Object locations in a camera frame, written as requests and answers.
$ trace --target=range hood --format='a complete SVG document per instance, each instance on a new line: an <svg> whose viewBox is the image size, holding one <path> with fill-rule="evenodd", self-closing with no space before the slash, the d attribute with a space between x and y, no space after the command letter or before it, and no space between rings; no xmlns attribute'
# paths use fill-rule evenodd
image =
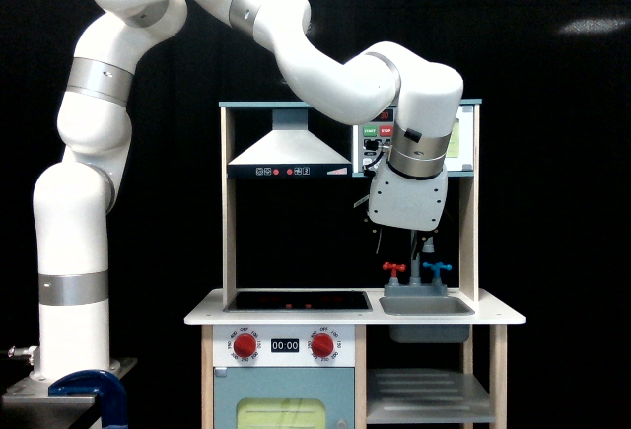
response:
<svg viewBox="0 0 631 429"><path fill-rule="evenodd" d="M351 162L308 130L306 109L275 109L272 131L228 164L229 178L351 176Z"/></svg>

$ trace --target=white countertop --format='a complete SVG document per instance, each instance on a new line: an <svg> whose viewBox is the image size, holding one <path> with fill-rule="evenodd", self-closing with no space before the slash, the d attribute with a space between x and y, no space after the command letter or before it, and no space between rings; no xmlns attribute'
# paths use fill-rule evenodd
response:
<svg viewBox="0 0 631 429"><path fill-rule="evenodd" d="M261 289L240 289L240 291L262 291ZM474 311L470 316L393 316L382 309L379 298L384 295L384 288L355 289L364 291L370 301L371 310L364 311L309 311L309 310L279 310L279 311L229 311L225 312L222 305L222 290L214 289L206 296L188 316L184 318L187 325L520 325L526 318L513 308L504 304L485 290L480 289L480 299L473 303L458 288L449 288L449 296L462 299Z"/></svg>

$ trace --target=oven window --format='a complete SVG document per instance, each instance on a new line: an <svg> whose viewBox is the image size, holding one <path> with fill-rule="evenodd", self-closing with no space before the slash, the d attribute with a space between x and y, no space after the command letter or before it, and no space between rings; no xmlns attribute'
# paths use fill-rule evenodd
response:
<svg viewBox="0 0 631 429"><path fill-rule="evenodd" d="M318 399L248 397L237 405L237 429L326 429L325 424L324 404Z"/></svg>

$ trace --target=blue clamp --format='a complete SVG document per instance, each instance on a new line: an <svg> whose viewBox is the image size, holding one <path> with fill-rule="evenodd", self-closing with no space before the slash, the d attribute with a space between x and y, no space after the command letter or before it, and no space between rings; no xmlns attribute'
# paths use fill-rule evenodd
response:
<svg viewBox="0 0 631 429"><path fill-rule="evenodd" d="M432 271L434 271L434 279L441 279L441 271L442 270L446 270L446 271L451 271L452 270L452 266L450 264L442 264L442 263L436 263L436 264L432 264L432 263L428 263L425 262L423 263L423 267L424 268L431 268Z"/></svg>
<svg viewBox="0 0 631 429"><path fill-rule="evenodd" d="M104 370L83 370L60 378L48 396L95 394L101 400L103 429L127 429L127 393L120 380Z"/></svg>

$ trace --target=red knob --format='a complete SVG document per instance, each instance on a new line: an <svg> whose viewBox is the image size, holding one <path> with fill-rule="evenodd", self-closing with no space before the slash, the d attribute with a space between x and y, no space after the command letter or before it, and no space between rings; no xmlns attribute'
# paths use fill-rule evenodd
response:
<svg viewBox="0 0 631 429"><path fill-rule="evenodd" d="M249 358L256 351L256 339L248 333L242 333L235 339L233 349L241 358Z"/></svg>
<svg viewBox="0 0 631 429"><path fill-rule="evenodd" d="M382 266L382 268L384 269L384 271L390 271L391 272L391 276L393 278L396 277L396 272L400 272L402 273L403 271L405 271L407 269L407 266L405 266L404 264L390 264L387 261L384 263L384 266Z"/></svg>
<svg viewBox="0 0 631 429"><path fill-rule="evenodd" d="M316 357L325 358L333 353L333 339L330 335L319 333L312 340L312 352Z"/></svg>

